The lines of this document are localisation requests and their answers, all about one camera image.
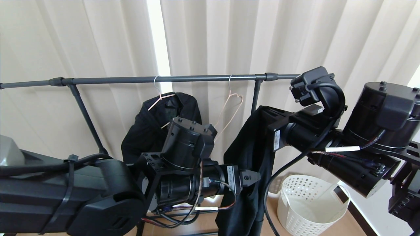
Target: curtain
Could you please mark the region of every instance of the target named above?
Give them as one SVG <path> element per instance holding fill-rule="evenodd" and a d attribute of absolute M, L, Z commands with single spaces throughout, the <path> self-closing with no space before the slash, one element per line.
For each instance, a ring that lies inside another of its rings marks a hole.
<path fill-rule="evenodd" d="M 368 81 L 406 85 L 420 64 L 420 3 L 401 0 L 162 0 L 171 75 L 302 73 L 325 66 L 346 94 L 349 110 Z M 1 1 L 0 82 L 158 75 L 146 1 Z M 216 141 L 223 153 L 251 112 L 253 81 L 233 81 L 244 101 Z M 289 81 L 263 82 L 258 105 L 290 111 Z M 121 159 L 121 141 L 141 104 L 157 95 L 152 84 L 78 86 L 109 153 Z M 173 83 L 197 98 L 203 123 L 215 124 L 228 82 Z M 240 99 L 232 97 L 219 131 Z M 0 132 L 22 149 L 67 158 L 97 152 L 68 88 L 34 87 L 0 92 Z M 274 170 L 297 156 L 276 153 Z M 306 160 L 300 172 L 331 176 Z"/>
<path fill-rule="evenodd" d="M 346 94 L 349 110 L 341 119 L 341 128 L 364 83 L 407 85 L 420 64 L 418 1 L 161 0 L 161 5 L 172 75 L 300 74 L 325 66 L 335 73 Z M 289 81 L 263 82 L 258 105 L 302 109 L 289 86 Z M 245 101 L 215 144 L 212 158 L 219 162 L 250 115 L 254 82 L 231 82 L 231 88 Z M 176 83 L 173 89 L 199 100 L 200 111 L 208 118 L 204 123 L 216 123 L 229 90 L 227 82 Z M 231 98 L 218 130 L 231 119 L 239 102 Z M 273 170 L 298 154 L 291 147 L 279 150 Z M 306 160 L 289 172 L 332 179 Z"/>

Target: clothing tag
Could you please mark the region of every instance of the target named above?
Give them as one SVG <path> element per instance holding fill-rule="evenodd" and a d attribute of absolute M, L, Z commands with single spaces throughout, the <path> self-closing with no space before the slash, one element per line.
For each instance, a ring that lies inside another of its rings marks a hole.
<path fill-rule="evenodd" d="M 228 165 L 227 170 L 228 170 L 228 184 L 235 191 L 235 194 L 236 194 L 234 167 L 231 165 Z"/>
<path fill-rule="evenodd" d="M 276 151 L 280 147 L 280 130 L 274 132 L 274 149 Z"/>

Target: wire hanger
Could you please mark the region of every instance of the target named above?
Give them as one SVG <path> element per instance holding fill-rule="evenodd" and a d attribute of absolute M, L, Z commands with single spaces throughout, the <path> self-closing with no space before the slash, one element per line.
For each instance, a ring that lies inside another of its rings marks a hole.
<path fill-rule="evenodd" d="M 238 113 L 239 108 L 241 108 L 242 103 L 244 101 L 244 96 L 239 95 L 237 93 L 232 93 L 232 89 L 231 89 L 231 77 L 232 75 L 229 76 L 229 80 L 228 80 L 228 85 L 229 85 L 229 96 L 228 99 L 226 100 L 225 104 L 223 105 L 222 110 L 220 111 L 219 117 L 217 118 L 217 123 L 214 125 L 216 127 L 217 124 L 219 124 L 220 121 L 220 117 L 222 116 L 223 110 L 225 110 L 226 104 L 228 103 L 229 99 L 236 95 L 236 97 L 240 97 L 241 98 L 241 103 L 238 106 L 238 109 L 235 111 L 234 115 L 232 116 L 232 118 L 230 119 L 230 121 L 226 124 L 226 126 L 222 129 L 222 131 L 216 136 L 216 138 L 214 139 L 214 141 L 216 142 L 216 140 L 221 136 L 221 134 L 223 133 L 223 131 L 225 131 L 225 129 L 228 127 L 228 125 L 232 122 L 232 120 L 234 119 L 236 113 Z"/>
<path fill-rule="evenodd" d="M 161 92 L 161 90 L 158 88 L 158 87 L 156 87 L 156 78 L 157 77 L 160 77 L 160 76 L 156 76 L 155 77 L 155 79 L 153 80 L 153 86 L 155 86 L 155 88 L 158 90 L 158 92 L 159 92 L 159 98 L 156 100 L 156 102 L 155 103 L 153 103 L 153 105 L 151 105 L 150 107 L 149 107 L 149 109 L 148 110 L 150 110 L 150 109 L 152 109 L 160 100 L 162 100 L 163 98 L 167 98 L 167 97 L 172 97 L 172 96 L 175 96 L 175 94 L 170 94 L 170 95 L 166 95 L 166 96 L 163 96 L 162 97 L 162 92 Z"/>

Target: laundry basket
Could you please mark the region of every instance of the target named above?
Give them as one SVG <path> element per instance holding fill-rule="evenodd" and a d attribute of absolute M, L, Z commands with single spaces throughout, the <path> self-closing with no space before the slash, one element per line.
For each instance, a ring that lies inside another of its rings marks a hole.
<path fill-rule="evenodd" d="M 317 236 L 346 213 L 350 194 L 338 184 L 291 175 L 280 190 L 277 216 L 293 236 Z"/>

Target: horizontal rod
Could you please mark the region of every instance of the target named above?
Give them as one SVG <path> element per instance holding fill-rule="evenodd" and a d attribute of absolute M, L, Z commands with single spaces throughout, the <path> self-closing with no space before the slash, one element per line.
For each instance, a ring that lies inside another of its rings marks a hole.
<path fill-rule="evenodd" d="M 294 79 L 297 74 L 279 75 L 275 73 L 254 74 L 254 75 L 201 75 L 201 76 L 155 76 L 143 77 L 109 77 L 109 78 L 54 78 L 45 81 L 28 81 L 0 84 L 0 89 L 33 87 L 33 86 L 68 86 L 77 84 L 127 84 L 127 83 L 152 83 L 155 82 L 197 82 L 197 81 L 273 81 L 279 79 Z"/>

